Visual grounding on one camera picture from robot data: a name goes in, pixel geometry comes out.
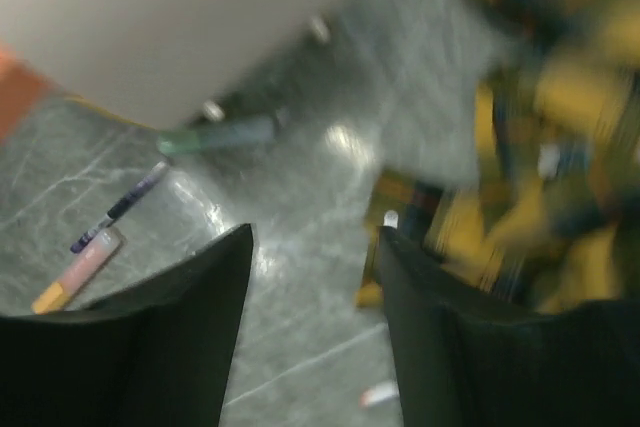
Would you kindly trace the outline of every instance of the marble surface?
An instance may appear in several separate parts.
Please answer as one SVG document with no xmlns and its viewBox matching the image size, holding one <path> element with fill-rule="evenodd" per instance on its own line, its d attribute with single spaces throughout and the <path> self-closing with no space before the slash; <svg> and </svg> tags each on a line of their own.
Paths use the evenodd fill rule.
<svg viewBox="0 0 640 427">
<path fill-rule="evenodd" d="M 127 245 L 79 299 L 255 223 L 226 427 L 401 425 L 396 402 L 358 407 L 393 376 L 382 316 L 352 306 L 368 195 L 383 164 L 476 179 L 473 89 L 504 39 L 462 0 L 354 0 L 335 24 L 330 46 L 280 53 L 229 103 L 234 115 L 289 107 L 278 141 L 181 159 L 118 223 Z M 154 140 L 49 99 L 2 146 L 2 313 L 28 312 L 69 245 L 158 160 Z"/>
</svg>

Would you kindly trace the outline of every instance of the small white object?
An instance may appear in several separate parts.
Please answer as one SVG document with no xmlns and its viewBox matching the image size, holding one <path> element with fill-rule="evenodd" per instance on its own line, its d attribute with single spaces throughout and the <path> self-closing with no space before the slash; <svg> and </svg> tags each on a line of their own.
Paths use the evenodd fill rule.
<svg viewBox="0 0 640 427">
<path fill-rule="evenodd" d="M 558 174 L 560 164 L 560 148 L 556 144 L 543 144 L 540 146 L 538 157 L 538 174 L 543 179 L 553 179 Z"/>
<path fill-rule="evenodd" d="M 213 100 L 207 100 L 204 103 L 202 106 L 202 114 L 211 122 L 220 122 L 225 118 L 224 110 Z"/>
<path fill-rule="evenodd" d="M 388 210 L 384 214 L 384 220 L 382 221 L 385 227 L 393 227 L 394 229 L 398 228 L 398 221 L 400 217 L 395 210 Z"/>
<path fill-rule="evenodd" d="M 364 394 L 360 396 L 360 407 L 373 407 L 381 402 L 397 399 L 399 395 L 398 384 L 396 382 L 392 380 L 382 382 L 366 390 Z"/>
<path fill-rule="evenodd" d="M 331 42 L 331 29 L 329 29 L 327 23 L 319 15 L 311 17 L 309 20 L 309 30 L 319 44 L 326 45 Z"/>
</svg>

